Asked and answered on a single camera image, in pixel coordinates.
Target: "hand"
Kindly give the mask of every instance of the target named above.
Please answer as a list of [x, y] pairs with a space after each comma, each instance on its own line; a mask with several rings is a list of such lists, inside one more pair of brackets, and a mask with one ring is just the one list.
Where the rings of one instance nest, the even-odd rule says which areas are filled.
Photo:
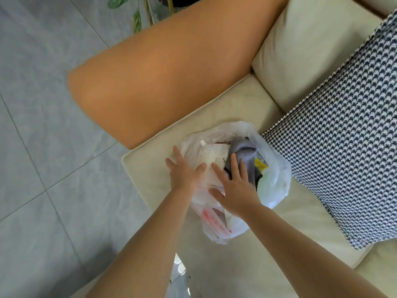
[[207, 164], [202, 163], [196, 169], [191, 168], [176, 145], [173, 147], [173, 154], [176, 164], [171, 159], [166, 158], [166, 164], [170, 169], [171, 190], [182, 189], [191, 194], [192, 197], [200, 185]]
[[248, 182], [248, 174], [244, 162], [240, 161], [239, 169], [236, 154], [231, 154], [230, 164], [232, 180], [229, 180], [224, 170], [212, 163], [212, 169], [224, 186], [225, 195], [215, 188], [211, 188], [208, 192], [232, 215], [244, 219], [245, 215], [249, 215], [251, 207], [261, 206], [262, 203], [256, 193], [255, 186]]

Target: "cream sofa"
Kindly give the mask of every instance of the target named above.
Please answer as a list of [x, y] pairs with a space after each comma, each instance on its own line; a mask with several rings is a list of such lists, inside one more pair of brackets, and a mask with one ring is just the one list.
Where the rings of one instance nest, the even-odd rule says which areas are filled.
[[[363, 1], [384, 14], [397, 6], [397, 0]], [[341, 65], [380, 22], [352, 0], [290, 0], [255, 56], [251, 74], [124, 156], [127, 174], [148, 207], [155, 210], [170, 190], [164, 159], [172, 145], [226, 121], [249, 121], [265, 131]], [[294, 179], [275, 211], [386, 295], [397, 297], [397, 240], [354, 250], [318, 198]], [[227, 245], [215, 244], [189, 210], [177, 253], [204, 298], [296, 297], [251, 231]]]

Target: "houndstooth pillow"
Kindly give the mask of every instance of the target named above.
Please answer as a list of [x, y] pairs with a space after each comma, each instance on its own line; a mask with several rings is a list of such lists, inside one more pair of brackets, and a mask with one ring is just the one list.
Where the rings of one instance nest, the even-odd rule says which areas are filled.
[[397, 9], [269, 131], [356, 248], [397, 237]]

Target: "gray cloth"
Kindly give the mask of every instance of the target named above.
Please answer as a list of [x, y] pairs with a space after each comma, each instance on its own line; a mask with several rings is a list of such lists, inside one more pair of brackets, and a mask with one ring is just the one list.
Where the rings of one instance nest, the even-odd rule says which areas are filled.
[[243, 137], [234, 137], [230, 142], [229, 155], [225, 164], [224, 170], [228, 173], [229, 179], [231, 180], [231, 168], [230, 168], [230, 156], [235, 153], [237, 157], [237, 163], [240, 159], [244, 161], [247, 168], [248, 181], [258, 188], [258, 182], [262, 177], [261, 171], [255, 166], [256, 146]]

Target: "package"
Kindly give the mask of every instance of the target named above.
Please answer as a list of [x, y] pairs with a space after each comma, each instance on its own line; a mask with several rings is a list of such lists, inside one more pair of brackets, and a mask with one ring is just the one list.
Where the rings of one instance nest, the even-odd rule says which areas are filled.
[[191, 201], [191, 207], [201, 217], [204, 233], [214, 242], [226, 244], [228, 240], [246, 232], [248, 225], [231, 215], [208, 193], [214, 187], [224, 193], [223, 186], [212, 170], [211, 163], [225, 166], [230, 141], [241, 136], [252, 141], [256, 148], [255, 166], [263, 177], [258, 183], [258, 196], [263, 205], [274, 208], [289, 191], [291, 165], [258, 134], [248, 122], [226, 122], [213, 129], [195, 133], [181, 143], [181, 154], [192, 167], [207, 164], [200, 189]]

